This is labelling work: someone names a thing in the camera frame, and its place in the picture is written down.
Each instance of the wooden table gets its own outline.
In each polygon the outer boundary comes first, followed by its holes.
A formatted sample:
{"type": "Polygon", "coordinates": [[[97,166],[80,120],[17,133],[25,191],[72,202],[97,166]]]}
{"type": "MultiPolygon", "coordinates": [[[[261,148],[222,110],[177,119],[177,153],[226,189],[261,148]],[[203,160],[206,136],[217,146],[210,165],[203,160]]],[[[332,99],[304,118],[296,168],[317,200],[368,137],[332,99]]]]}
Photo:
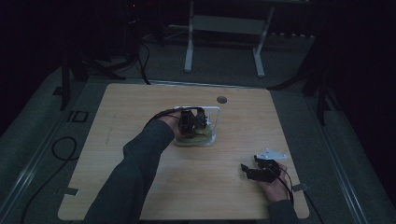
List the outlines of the wooden table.
{"type": "MultiPolygon", "coordinates": [[[[59,218],[83,219],[99,189],[122,160],[122,147],[138,135],[156,113],[176,105],[216,105],[221,108],[216,142],[210,147],[177,147],[163,152],[141,219],[261,219],[266,201],[257,183],[248,180],[240,164],[255,167],[253,155],[266,148],[285,153],[293,184],[299,179],[276,109],[267,90],[110,84],[97,111],[59,218]],[[227,98],[226,104],[217,102],[227,98]]],[[[309,215],[301,192],[294,194],[299,218],[309,215]]]]}

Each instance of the person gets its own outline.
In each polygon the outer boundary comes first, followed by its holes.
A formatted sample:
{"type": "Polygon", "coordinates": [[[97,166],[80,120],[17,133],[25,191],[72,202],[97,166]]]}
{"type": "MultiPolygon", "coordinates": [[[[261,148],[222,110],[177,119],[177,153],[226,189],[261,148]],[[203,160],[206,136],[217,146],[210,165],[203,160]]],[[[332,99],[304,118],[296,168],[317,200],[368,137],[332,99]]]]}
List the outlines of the person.
{"type": "MultiPolygon", "coordinates": [[[[143,203],[157,173],[162,152],[176,136],[181,136],[181,112],[151,120],[143,131],[123,148],[123,160],[110,174],[91,204],[83,223],[137,223],[143,203]]],[[[285,188],[259,182],[270,200],[268,211],[273,223],[298,223],[285,188]]]]}

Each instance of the dark background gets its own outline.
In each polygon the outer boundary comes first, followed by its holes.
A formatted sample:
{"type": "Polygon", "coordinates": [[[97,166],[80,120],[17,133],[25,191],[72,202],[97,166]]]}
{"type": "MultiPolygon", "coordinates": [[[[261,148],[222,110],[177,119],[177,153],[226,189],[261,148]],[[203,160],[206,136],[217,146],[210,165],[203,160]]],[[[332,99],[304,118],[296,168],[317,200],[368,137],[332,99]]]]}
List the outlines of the dark background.
{"type": "MultiPolygon", "coordinates": [[[[163,0],[161,5],[158,1],[143,2],[147,5],[139,6],[143,8],[140,13],[151,32],[161,35],[161,30],[155,29],[159,23],[188,23],[189,1],[163,0]]],[[[270,31],[316,35],[320,51],[312,58],[326,59],[329,52],[335,55],[330,87],[396,204],[395,3],[390,0],[311,3],[279,4],[270,31]]],[[[219,13],[241,16],[257,13],[240,12],[233,2],[229,4],[231,8],[224,7],[219,13]]],[[[64,49],[72,46],[94,59],[104,60],[112,54],[124,54],[126,49],[115,44],[123,38],[120,29],[127,16],[123,13],[136,13],[128,8],[131,2],[107,0],[8,0],[1,5],[0,133],[18,116],[47,75],[61,65],[64,49]]],[[[201,10],[211,13],[207,8],[201,10]]],[[[133,19],[134,14],[129,15],[128,20],[133,19]]]]}

